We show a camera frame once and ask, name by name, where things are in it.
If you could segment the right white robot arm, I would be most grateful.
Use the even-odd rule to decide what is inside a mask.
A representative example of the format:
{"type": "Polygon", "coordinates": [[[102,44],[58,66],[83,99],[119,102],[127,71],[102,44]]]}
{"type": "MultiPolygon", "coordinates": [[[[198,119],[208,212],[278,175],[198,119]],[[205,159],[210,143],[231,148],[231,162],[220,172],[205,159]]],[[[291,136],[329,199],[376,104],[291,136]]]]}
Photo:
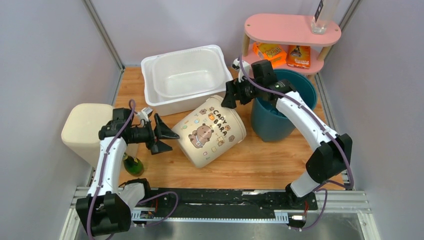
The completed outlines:
{"type": "Polygon", "coordinates": [[[301,207],[307,195],[332,177],[343,171],[351,172],[352,138],[326,125],[303,100],[293,80],[278,77],[268,60],[249,64],[238,57],[232,68],[238,77],[226,82],[221,106],[235,109],[237,101],[246,105],[252,100],[262,100],[288,118],[313,151],[304,173],[285,188],[285,201],[290,208],[301,207]]]}

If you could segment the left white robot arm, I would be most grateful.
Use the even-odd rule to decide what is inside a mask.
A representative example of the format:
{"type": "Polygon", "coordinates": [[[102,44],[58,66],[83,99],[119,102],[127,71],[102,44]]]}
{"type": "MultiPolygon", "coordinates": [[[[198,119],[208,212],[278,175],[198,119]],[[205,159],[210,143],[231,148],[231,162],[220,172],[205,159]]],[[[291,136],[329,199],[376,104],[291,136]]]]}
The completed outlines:
{"type": "Polygon", "coordinates": [[[110,239],[114,234],[127,232],[132,224],[132,210],[138,204],[147,207],[153,201],[148,181],[137,179],[119,190],[119,175],[124,154],[129,144],[144,143],[152,155],[172,151],[164,140],[178,140],[156,113],[155,127],[146,119],[144,124],[132,126],[133,108],[115,108],[112,119],[98,132],[99,159],[93,183],[86,197],[76,201],[75,209],[88,237],[110,239]]]}

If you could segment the cream rectangular bin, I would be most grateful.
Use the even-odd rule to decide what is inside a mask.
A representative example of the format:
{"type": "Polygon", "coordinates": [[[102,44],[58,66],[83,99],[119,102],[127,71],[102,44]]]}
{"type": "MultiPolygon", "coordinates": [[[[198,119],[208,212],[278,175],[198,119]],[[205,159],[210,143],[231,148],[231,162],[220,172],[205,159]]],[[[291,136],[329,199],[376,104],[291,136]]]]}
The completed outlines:
{"type": "Polygon", "coordinates": [[[63,143],[96,168],[100,156],[99,131],[113,118],[114,107],[103,103],[82,103],[70,112],[61,132],[63,143]]]}

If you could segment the teal round bucket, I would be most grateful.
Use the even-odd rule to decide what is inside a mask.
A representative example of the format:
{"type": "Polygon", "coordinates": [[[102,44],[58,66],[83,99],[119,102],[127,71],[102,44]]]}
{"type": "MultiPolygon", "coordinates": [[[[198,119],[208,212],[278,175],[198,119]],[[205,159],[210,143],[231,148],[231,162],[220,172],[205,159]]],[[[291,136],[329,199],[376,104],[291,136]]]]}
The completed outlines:
{"type": "MultiPolygon", "coordinates": [[[[278,80],[288,80],[294,85],[302,100],[311,110],[316,107],[318,96],[309,79],[293,70],[275,69],[274,72],[278,80]]],[[[263,142],[281,141],[295,129],[295,126],[285,115],[261,98],[253,100],[250,121],[253,131],[263,142]]]]}

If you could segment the cream round bucket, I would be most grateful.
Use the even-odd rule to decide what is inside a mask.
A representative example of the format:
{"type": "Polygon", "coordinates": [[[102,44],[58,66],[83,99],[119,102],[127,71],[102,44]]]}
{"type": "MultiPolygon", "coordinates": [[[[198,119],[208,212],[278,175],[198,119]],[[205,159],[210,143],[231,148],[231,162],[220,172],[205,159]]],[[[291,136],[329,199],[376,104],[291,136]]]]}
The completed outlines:
{"type": "Polygon", "coordinates": [[[247,136],[241,117],[235,109],[222,107],[223,100],[210,96],[172,128],[179,135],[180,149],[196,168],[210,164],[247,136]]]}

